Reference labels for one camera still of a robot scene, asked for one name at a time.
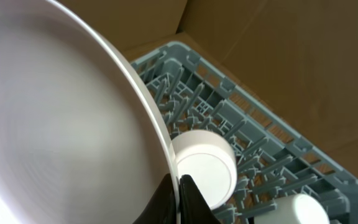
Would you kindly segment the large pink plate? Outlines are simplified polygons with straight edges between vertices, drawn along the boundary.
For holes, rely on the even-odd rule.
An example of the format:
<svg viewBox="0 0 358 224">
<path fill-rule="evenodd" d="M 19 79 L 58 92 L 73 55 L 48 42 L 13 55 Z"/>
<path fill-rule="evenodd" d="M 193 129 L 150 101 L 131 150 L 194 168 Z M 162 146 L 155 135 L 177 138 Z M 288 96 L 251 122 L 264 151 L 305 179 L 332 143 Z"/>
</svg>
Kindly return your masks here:
<svg viewBox="0 0 358 224">
<path fill-rule="evenodd" d="M 0 223 L 133 223 L 174 151 L 123 55 L 58 1 L 0 1 Z"/>
</svg>

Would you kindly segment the small white cup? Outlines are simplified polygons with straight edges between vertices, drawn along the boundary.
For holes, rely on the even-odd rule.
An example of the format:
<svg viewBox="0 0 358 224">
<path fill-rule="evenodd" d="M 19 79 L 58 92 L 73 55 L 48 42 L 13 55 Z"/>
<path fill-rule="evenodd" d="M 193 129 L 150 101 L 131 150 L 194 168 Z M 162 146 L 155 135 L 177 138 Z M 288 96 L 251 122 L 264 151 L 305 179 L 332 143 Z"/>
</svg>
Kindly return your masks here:
<svg viewBox="0 0 358 224">
<path fill-rule="evenodd" d="M 330 224 L 323 206 L 312 196 L 296 194 L 275 200 L 274 211 L 254 217 L 255 224 Z"/>
</svg>

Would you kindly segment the grey bowl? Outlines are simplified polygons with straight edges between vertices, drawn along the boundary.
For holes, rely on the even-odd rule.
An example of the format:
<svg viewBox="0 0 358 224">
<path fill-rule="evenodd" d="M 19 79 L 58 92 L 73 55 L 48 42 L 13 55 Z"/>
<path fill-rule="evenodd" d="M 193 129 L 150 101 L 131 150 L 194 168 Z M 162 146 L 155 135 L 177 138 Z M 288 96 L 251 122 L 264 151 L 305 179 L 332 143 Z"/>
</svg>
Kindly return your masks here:
<svg viewBox="0 0 358 224">
<path fill-rule="evenodd" d="M 190 175 L 210 209 L 226 203 L 237 184 L 236 157 L 220 135 L 202 129 L 172 140 L 178 175 Z"/>
</svg>

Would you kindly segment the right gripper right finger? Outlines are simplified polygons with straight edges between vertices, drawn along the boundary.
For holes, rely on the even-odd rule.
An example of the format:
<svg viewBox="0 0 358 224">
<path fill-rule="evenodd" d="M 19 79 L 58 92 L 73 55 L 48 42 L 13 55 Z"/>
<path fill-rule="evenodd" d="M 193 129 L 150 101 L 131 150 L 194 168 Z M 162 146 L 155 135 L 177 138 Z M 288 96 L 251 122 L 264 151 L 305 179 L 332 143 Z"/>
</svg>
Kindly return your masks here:
<svg viewBox="0 0 358 224">
<path fill-rule="evenodd" d="M 220 224 L 190 175 L 181 177 L 179 191 L 181 224 Z"/>
</svg>

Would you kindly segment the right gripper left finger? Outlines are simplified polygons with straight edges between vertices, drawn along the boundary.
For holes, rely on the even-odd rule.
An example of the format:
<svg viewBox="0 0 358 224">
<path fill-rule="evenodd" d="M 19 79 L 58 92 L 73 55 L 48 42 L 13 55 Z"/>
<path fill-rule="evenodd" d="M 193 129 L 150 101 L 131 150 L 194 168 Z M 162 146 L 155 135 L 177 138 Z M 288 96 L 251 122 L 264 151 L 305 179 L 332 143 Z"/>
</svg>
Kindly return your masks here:
<svg viewBox="0 0 358 224">
<path fill-rule="evenodd" d="M 172 178 L 166 174 L 144 211 L 133 224 L 176 224 L 177 206 Z"/>
</svg>

